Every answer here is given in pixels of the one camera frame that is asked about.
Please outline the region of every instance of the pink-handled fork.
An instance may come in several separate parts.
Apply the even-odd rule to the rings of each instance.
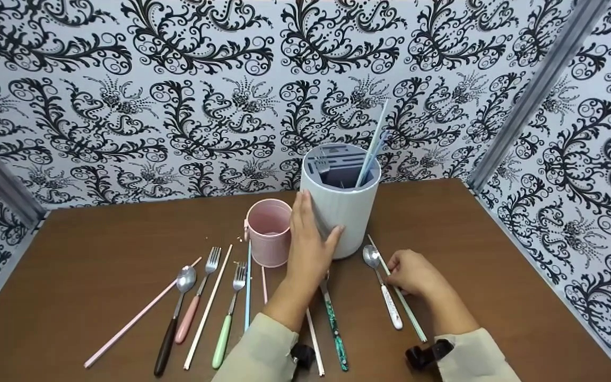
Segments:
[[[206,272],[206,275],[204,275],[204,278],[202,279],[201,285],[199,285],[199,289],[197,290],[197,293],[192,298],[192,301],[190,302],[190,306],[187,307],[185,316],[182,318],[179,329],[176,332],[176,343],[177,344],[181,344],[185,340],[185,336],[187,336],[187,331],[190,329],[190,324],[192,324],[192,319],[195,317],[195,312],[197,311],[197,305],[199,304],[199,297],[202,295],[202,291],[204,290],[206,279],[209,277],[210,274],[216,271],[216,268],[218,268],[219,259],[221,259],[221,247],[211,248],[211,253],[209,253],[209,258],[206,261],[206,266],[204,266],[204,271]]]

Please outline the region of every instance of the spoon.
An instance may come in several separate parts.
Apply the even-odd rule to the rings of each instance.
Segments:
[[[397,312],[397,308],[395,307],[392,297],[390,297],[388,287],[383,283],[381,275],[379,275],[379,271],[377,269],[379,264],[381,264],[381,254],[373,245],[364,245],[364,248],[362,249],[362,258],[364,259],[364,263],[369,265],[369,267],[374,270],[374,273],[376,273],[376,278],[378,278],[379,283],[381,284],[383,299],[386,301],[386,308],[388,308],[390,321],[392,322],[393,327],[399,331],[402,329],[402,319],[400,318],[400,314]]]
[[[176,286],[180,291],[179,302],[176,304],[174,316],[171,318],[171,322],[169,322],[167,333],[164,335],[164,341],[162,341],[160,353],[157,355],[157,362],[155,362],[155,377],[162,377],[162,374],[167,367],[169,354],[171,353],[171,346],[174,343],[174,336],[176,335],[176,325],[178,324],[182,297],[185,295],[185,292],[192,289],[192,286],[195,285],[196,280],[197,273],[193,267],[186,265],[180,269],[179,275],[176,278]]]

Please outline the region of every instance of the light blue chopstick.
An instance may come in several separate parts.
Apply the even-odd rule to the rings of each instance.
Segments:
[[[245,331],[249,329],[249,301],[251,300],[251,241],[247,250],[247,306],[245,307]]]
[[[374,163],[374,159],[376,158],[376,155],[378,155],[379,152],[381,151],[381,147],[383,147],[383,143],[386,141],[386,137],[388,137],[388,130],[383,131],[383,134],[381,134],[381,139],[379,140],[379,142],[376,144],[376,147],[374,147],[373,151],[371,152],[371,156],[369,157],[369,162],[366,163],[366,167],[363,167],[362,171],[360,172],[360,174],[362,174],[362,179],[366,178],[366,173],[369,172],[369,169],[371,169],[371,165]]]
[[[383,124],[383,116],[386,114],[386,107],[388,107],[388,99],[383,102],[383,109],[381,110],[381,116],[379,116],[379,121],[376,123],[376,129],[374,130],[374,135],[371,137],[371,143],[369,143],[369,150],[366,151],[366,155],[364,156],[364,162],[362,164],[362,169],[368,166],[369,162],[371,162],[371,150],[376,147],[376,144],[381,137],[381,124]],[[357,177],[357,181],[355,182],[355,187],[359,187],[362,183],[362,179],[364,179],[366,174],[360,171],[360,174]]]

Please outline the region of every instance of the white utensil holder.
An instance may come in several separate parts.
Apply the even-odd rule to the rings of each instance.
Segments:
[[[366,178],[359,187],[355,187],[365,155],[366,150],[355,145],[325,143],[303,157],[301,191],[307,189],[312,195],[320,234],[326,238],[337,225],[346,227],[336,247],[334,259],[354,254],[364,240],[366,224],[381,179],[381,167],[374,158]],[[318,158],[328,165],[320,165],[318,169]]]

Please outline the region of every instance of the fork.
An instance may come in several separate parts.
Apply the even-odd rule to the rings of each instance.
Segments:
[[[218,369],[223,363],[223,358],[225,357],[225,347],[228,345],[228,335],[230,334],[232,312],[235,310],[235,300],[237,300],[237,293],[245,287],[245,283],[247,283],[247,263],[237,263],[235,278],[232,280],[232,288],[235,290],[235,294],[232,295],[230,309],[228,309],[228,315],[226,315],[225,320],[223,321],[221,335],[219,336],[218,344],[216,344],[216,351],[214,351],[214,358],[211,362],[211,366],[214,369]]]
[[[197,293],[192,298],[192,301],[190,302],[190,306],[187,307],[185,316],[182,318],[179,329],[176,332],[176,343],[177,344],[180,344],[185,340],[185,336],[187,336],[187,331],[190,329],[190,324],[192,324],[192,319],[195,317],[195,312],[197,311],[197,305],[199,304],[199,297],[202,295],[202,291],[204,290],[206,279],[209,277],[210,274],[216,271],[216,268],[218,268],[219,266],[220,258],[221,258],[221,247],[212,247],[211,252],[209,253],[209,257],[206,260],[206,266],[204,266],[206,275],[204,275],[204,278],[202,279],[202,284],[199,285],[199,289],[197,289]]]
[[[325,172],[329,172],[331,166],[329,164],[329,158],[325,155],[324,147],[320,146],[320,153],[315,155],[315,167],[320,175]]]

